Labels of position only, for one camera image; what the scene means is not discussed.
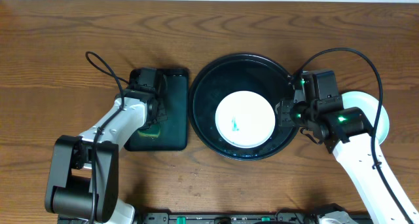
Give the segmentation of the green yellow sponge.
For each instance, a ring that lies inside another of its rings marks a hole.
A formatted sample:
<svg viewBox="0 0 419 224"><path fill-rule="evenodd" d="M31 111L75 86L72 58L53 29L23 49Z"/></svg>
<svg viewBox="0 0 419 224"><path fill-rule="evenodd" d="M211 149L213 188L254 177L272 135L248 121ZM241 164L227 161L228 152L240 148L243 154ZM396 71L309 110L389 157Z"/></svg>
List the green yellow sponge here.
<svg viewBox="0 0 419 224"><path fill-rule="evenodd" d="M161 129L159 124L152 124L148 128L138 129L137 132L140 137L158 138L161 134Z"/></svg>

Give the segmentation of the mint green plate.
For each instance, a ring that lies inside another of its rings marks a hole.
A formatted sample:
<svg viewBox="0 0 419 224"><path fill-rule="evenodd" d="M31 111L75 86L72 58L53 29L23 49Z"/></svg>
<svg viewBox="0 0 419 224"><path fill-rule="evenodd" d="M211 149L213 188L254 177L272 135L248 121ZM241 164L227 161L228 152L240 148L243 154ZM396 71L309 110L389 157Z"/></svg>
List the mint green plate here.
<svg viewBox="0 0 419 224"><path fill-rule="evenodd" d="M360 92L360 91L350 91L345 92L342 95L343 106L345 109L358 107L366 117L369 122L374 125L376 119L376 112L378 109L379 101L372 95ZM384 106L381 106L378 127L376 130L376 138L378 139L378 144L381 145L387 138L390 131L390 118Z"/></svg>

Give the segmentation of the white plate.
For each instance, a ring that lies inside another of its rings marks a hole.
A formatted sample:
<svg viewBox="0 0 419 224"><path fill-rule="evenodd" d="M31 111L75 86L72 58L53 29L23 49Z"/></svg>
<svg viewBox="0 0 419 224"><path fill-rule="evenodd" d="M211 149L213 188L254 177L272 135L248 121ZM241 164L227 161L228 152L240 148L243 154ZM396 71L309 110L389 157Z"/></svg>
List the white plate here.
<svg viewBox="0 0 419 224"><path fill-rule="evenodd" d="M276 118L264 97L251 91L237 91L220 101L215 111L215 125L227 143L251 149L271 137Z"/></svg>

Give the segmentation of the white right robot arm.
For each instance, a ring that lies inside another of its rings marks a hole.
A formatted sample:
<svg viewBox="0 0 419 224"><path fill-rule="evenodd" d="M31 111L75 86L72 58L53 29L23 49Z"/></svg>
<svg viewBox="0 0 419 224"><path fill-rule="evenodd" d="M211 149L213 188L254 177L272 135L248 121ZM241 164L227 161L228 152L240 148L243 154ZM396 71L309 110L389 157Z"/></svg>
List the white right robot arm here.
<svg viewBox="0 0 419 224"><path fill-rule="evenodd" d="M284 99L276 106L279 123L300 128L322 144L349 175L373 223L417 223L418 210L398 182L382 150L390 121L373 96L347 92L336 98Z"/></svg>

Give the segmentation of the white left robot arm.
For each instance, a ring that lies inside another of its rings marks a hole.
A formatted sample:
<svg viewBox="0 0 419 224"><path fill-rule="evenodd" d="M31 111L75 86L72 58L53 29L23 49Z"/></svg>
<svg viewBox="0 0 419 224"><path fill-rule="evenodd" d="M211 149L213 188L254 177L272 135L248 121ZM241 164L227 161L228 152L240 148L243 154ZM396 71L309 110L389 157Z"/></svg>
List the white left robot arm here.
<svg viewBox="0 0 419 224"><path fill-rule="evenodd" d="M157 116L166 86L133 84L112 108L78 136L54 145L45 209L87 223L133 223L135 208L118 198L118 154L139 128Z"/></svg>

